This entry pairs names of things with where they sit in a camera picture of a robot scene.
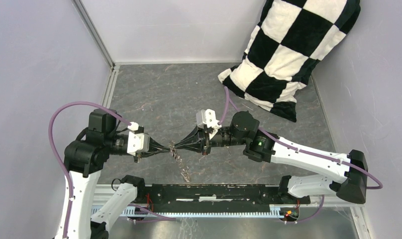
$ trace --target white wall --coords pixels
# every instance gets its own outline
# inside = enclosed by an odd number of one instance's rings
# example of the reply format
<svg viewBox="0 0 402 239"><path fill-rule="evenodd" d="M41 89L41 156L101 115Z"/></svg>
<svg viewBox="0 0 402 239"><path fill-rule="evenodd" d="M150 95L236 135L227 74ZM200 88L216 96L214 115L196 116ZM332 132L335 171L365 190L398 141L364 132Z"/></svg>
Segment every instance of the white wall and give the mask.
<svg viewBox="0 0 402 239"><path fill-rule="evenodd" d="M402 238L402 0L361 6L352 31L313 76L336 147L364 151L384 184L367 192L376 237Z"/></svg>
<svg viewBox="0 0 402 239"><path fill-rule="evenodd" d="M240 61L265 0L83 0L115 62Z"/></svg>
<svg viewBox="0 0 402 239"><path fill-rule="evenodd" d="M70 0L0 0L0 239L54 236L65 180L48 123L67 102L99 103L108 72ZM90 110L55 121L61 152Z"/></svg>

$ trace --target checkered pillow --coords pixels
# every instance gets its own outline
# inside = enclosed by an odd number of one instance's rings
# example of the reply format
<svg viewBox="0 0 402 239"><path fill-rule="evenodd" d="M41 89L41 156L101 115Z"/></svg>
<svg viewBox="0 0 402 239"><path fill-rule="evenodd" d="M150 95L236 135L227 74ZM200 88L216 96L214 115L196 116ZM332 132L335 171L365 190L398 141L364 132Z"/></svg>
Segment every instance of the checkered pillow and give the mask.
<svg viewBox="0 0 402 239"><path fill-rule="evenodd" d="M237 96L296 122L294 94L350 31L359 0L267 0L243 61L220 73Z"/></svg>

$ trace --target gray wall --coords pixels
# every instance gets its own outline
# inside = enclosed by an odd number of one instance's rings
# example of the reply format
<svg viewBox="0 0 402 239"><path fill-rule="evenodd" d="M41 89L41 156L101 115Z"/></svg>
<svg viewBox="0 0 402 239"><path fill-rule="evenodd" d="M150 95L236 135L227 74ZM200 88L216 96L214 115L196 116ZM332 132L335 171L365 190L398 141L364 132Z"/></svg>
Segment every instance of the gray wall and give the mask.
<svg viewBox="0 0 402 239"><path fill-rule="evenodd" d="M99 103L108 72L70 0L0 0L0 239L54 236L65 180L47 126L67 102ZM56 120L60 151L90 110Z"/></svg>
<svg viewBox="0 0 402 239"><path fill-rule="evenodd" d="M352 32L313 76L335 146L364 151L384 183L367 192L376 237L402 238L402 0L361 6Z"/></svg>
<svg viewBox="0 0 402 239"><path fill-rule="evenodd" d="M265 0L82 2L116 62L234 62Z"/></svg>

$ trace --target baseboard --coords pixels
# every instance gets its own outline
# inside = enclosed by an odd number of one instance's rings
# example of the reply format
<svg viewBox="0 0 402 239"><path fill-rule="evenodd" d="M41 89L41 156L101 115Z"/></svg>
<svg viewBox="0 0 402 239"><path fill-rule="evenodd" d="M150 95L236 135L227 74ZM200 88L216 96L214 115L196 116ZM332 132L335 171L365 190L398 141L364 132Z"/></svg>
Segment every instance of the baseboard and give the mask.
<svg viewBox="0 0 402 239"><path fill-rule="evenodd" d="M241 63L241 60L194 60L194 61L126 61L116 62L116 65L154 65L154 64L187 64L187 63Z"/></svg>
<svg viewBox="0 0 402 239"><path fill-rule="evenodd" d="M116 86L117 75L119 74L119 68L120 65L116 65L109 74L109 79L106 84L106 90L104 91L103 100L101 103L101 105L106 108L110 108L114 87Z"/></svg>
<svg viewBox="0 0 402 239"><path fill-rule="evenodd" d="M331 143L333 144L333 147L334 147L335 151L338 152L338 151L339 151L339 148L338 148L337 145L335 144L334 133L333 133L333 131L331 130L331 127L330 127L330 124L329 124L329 121L328 121L328 116L327 116L327 113L326 113L326 111L325 111L325 106L324 106L324 104L323 104L323 102L322 102L322 98L321 98L321 95L320 95L320 91L319 91L318 85L317 85L317 83L316 83L316 81L315 81L315 79L314 79L313 73L312 73L312 75L311 75L311 80L314 82L315 91L317 92L317 95L318 95L318 100L319 100L320 105L321 105L321 109L322 109L322 113L323 113L323 115L324 115L325 123L327 124L328 131L330 132Z"/></svg>

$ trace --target black and white checkered cushion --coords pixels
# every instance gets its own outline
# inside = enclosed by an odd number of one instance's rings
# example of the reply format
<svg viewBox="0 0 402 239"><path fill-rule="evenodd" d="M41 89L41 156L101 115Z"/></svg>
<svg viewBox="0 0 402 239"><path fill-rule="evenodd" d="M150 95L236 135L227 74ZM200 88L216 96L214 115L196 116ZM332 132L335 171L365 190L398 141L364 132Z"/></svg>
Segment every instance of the black and white checkered cushion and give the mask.
<svg viewBox="0 0 402 239"><path fill-rule="evenodd" d="M218 78L237 96L296 122L296 90L359 12L359 0L267 0L242 63Z"/></svg>

